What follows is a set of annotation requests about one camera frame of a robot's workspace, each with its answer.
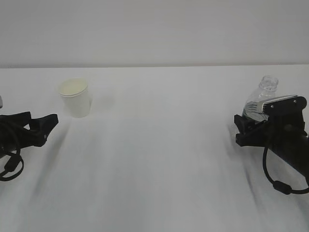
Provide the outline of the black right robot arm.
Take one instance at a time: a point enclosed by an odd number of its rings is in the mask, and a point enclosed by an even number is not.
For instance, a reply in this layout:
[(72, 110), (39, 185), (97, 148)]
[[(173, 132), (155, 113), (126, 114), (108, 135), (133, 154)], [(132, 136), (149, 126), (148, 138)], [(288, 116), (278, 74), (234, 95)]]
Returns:
[(274, 180), (267, 170), (267, 153), (271, 150), (274, 154), (292, 166), (309, 181), (309, 137), (305, 132), (305, 122), (302, 109), (293, 106), (266, 109), (268, 120), (255, 123), (254, 120), (240, 115), (234, 115), (234, 123), (239, 133), (236, 134), (236, 143), (241, 146), (262, 147), (263, 171), (278, 191), (287, 194), (304, 194), (309, 191), (292, 189), (289, 185)]

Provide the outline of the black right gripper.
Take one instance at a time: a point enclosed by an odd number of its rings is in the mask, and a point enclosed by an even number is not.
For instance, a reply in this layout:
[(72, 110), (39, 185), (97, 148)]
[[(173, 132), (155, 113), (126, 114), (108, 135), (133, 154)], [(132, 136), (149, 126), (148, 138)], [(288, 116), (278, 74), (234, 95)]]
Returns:
[(305, 132), (304, 106), (264, 106), (263, 113), (268, 121), (257, 122), (234, 115), (239, 133), (235, 140), (239, 146), (265, 146), (277, 155), (307, 155), (309, 137)]

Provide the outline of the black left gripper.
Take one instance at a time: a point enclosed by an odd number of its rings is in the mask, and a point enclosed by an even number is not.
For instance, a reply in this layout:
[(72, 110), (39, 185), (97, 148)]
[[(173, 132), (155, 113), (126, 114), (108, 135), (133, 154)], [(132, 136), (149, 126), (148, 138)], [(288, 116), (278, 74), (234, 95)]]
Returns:
[(43, 146), (58, 124), (57, 114), (32, 118), (30, 112), (0, 116), (0, 153)]

